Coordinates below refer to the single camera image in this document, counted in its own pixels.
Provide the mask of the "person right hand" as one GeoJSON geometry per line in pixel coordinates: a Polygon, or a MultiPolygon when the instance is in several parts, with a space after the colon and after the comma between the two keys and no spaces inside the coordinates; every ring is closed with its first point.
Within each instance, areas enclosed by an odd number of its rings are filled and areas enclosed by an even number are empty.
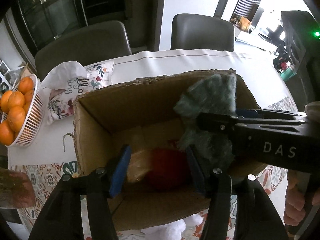
{"type": "Polygon", "coordinates": [[[297,226],[305,217],[305,198],[298,188],[297,172],[288,170],[287,189],[284,211],[284,223],[290,226],[297,226]]]}

